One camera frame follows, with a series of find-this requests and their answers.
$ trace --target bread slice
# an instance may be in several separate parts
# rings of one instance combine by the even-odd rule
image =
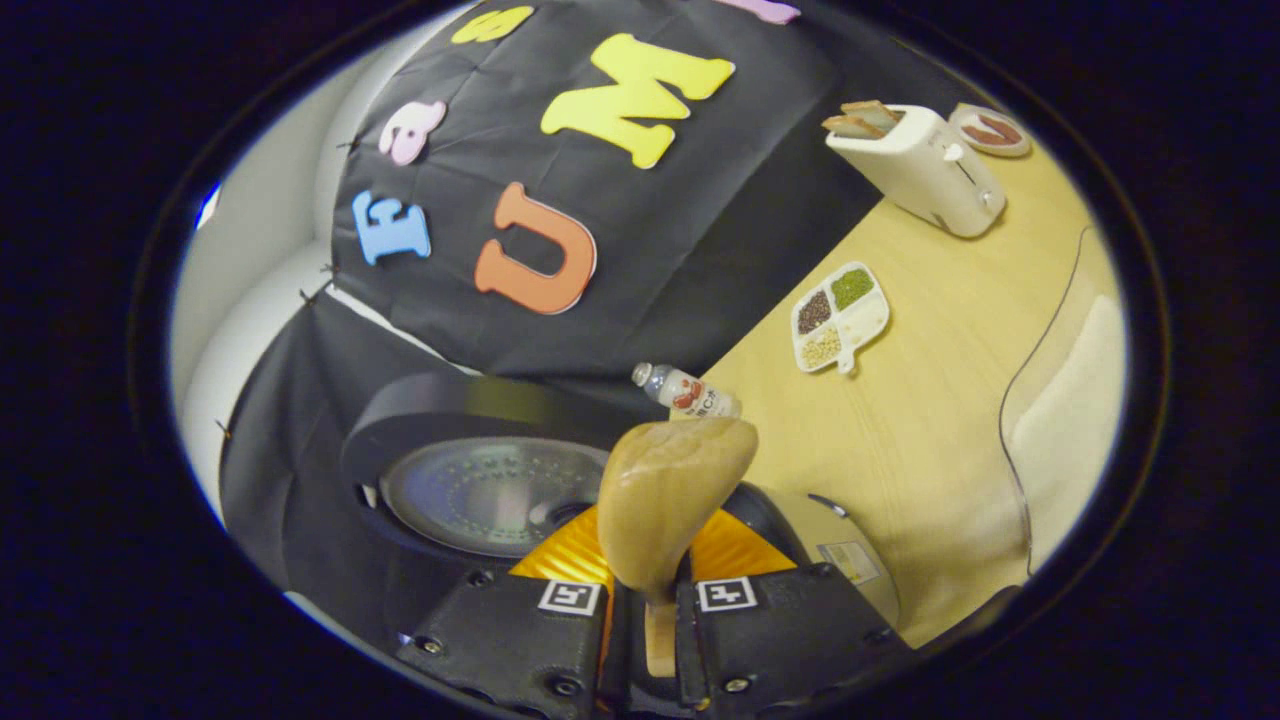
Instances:
[[[840,106],[840,111],[854,117],[861,118],[867,123],[888,132],[893,129],[893,126],[902,119],[900,113],[895,113],[884,106],[879,100],[863,100],[860,102],[845,102]]]
[[[879,140],[887,135],[884,131],[868,123],[867,120],[849,115],[827,118],[822,122],[822,127],[840,137],[850,137],[854,140]]]

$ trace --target water bottle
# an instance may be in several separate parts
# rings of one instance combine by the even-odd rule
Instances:
[[[742,405],[736,397],[721,392],[705,380],[671,365],[640,363],[631,370],[631,382],[658,404],[694,418],[737,418]]]

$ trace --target wooden table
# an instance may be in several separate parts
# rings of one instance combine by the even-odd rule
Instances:
[[[846,507],[897,583],[897,629],[913,647],[1027,579],[1001,397],[1053,316],[1091,224],[1038,143],[1024,158],[982,160],[1009,196],[984,236],[954,237],[882,201],[707,374],[759,428],[745,480]],[[890,324],[852,374],[803,373],[791,307],[851,260],[879,279]]]

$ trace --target white toaster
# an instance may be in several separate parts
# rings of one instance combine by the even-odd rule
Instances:
[[[904,210],[960,237],[982,234],[1005,209],[1005,191],[941,115],[887,105],[901,119],[879,140],[827,135],[827,146]]]

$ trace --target black wire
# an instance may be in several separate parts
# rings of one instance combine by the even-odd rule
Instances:
[[[1080,231],[1079,237],[1075,240],[1075,261],[1071,263],[1071,274],[1066,278],[1066,287],[1062,290],[1062,299],[1057,301],[1057,307],[1053,309],[1053,316],[1050,318],[1048,323],[1044,325],[1044,332],[1041,333],[1039,340],[1036,341],[1036,346],[1032,347],[1032,351],[1027,355],[1027,359],[1023,360],[1021,366],[1018,368],[1018,372],[1014,373],[1014,377],[1009,380],[1009,384],[1005,387],[1005,395],[1004,397],[1000,398],[1000,413],[996,419],[997,434],[1000,436],[1000,448],[1005,452],[1005,461],[1009,462],[1009,469],[1014,474],[1014,486],[1018,488],[1018,498],[1019,501],[1021,501],[1023,537],[1027,539],[1028,578],[1032,577],[1032,547],[1033,547],[1032,510],[1030,505],[1027,502],[1027,491],[1023,488],[1023,478],[1018,474],[1018,466],[1014,465],[1014,457],[1009,454],[1009,446],[1005,445],[1005,404],[1009,402],[1009,391],[1012,389],[1014,383],[1018,382],[1019,375],[1021,375],[1023,370],[1027,369],[1027,365],[1030,364],[1032,357],[1036,356],[1036,351],[1039,350],[1039,346],[1044,342],[1044,338],[1048,337],[1048,331],[1053,327],[1053,323],[1057,322],[1057,315],[1059,313],[1062,311],[1062,306],[1066,305],[1066,295],[1071,291],[1071,284],[1075,282],[1075,272],[1080,266],[1080,250],[1084,247],[1084,233],[1089,232],[1089,229],[1092,228],[1093,225],[1084,225],[1084,229]]]

